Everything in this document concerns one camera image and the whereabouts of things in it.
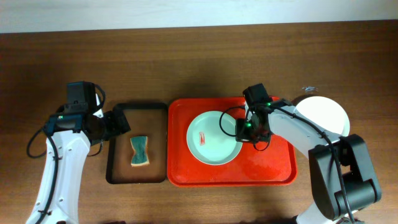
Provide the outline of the white plate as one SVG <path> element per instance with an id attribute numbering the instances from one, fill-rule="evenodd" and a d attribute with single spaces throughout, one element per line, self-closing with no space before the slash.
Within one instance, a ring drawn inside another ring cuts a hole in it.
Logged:
<path id="1" fill-rule="evenodd" d="M 334 100 L 317 95 L 302 95 L 293 104 L 306 118 L 342 136 L 348 136 L 350 121 L 347 112 Z"/>

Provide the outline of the pale green plate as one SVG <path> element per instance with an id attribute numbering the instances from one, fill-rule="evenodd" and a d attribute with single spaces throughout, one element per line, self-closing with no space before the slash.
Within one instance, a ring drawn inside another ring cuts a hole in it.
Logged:
<path id="1" fill-rule="evenodd" d="M 198 115 L 187 129 L 187 146 L 192 155 L 204 164 L 220 166 L 231 162 L 243 144 L 235 140 L 236 120 L 220 111 Z"/>

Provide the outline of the green and yellow sponge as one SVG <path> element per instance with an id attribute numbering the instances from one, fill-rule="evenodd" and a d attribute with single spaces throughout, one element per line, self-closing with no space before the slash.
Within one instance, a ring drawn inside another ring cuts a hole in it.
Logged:
<path id="1" fill-rule="evenodd" d="M 130 139 L 133 156 L 131 159 L 132 167 L 149 165 L 149 156 L 147 153 L 148 137 L 134 136 Z"/>

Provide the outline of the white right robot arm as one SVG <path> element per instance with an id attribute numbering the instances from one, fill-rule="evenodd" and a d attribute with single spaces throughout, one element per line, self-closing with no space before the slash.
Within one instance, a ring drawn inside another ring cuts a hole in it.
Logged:
<path id="1" fill-rule="evenodd" d="M 362 137 L 321 127 L 290 101 L 274 101 L 261 83 L 246 88 L 243 97 L 237 141 L 256 145 L 279 136 L 308 158 L 314 202 L 291 223 L 357 223 L 355 211 L 380 201 L 382 190 Z"/>

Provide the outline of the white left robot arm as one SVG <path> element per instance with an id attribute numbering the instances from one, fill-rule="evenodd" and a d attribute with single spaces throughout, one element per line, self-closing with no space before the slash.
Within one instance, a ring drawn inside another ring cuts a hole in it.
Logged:
<path id="1" fill-rule="evenodd" d="M 45 168 L 27 223 L 78 223 L 78 198 L 84 163 L 90 147 L 130 130 L 124 112 L 72 111 L 72 105 L 50 116 L 46 135 Z"/>

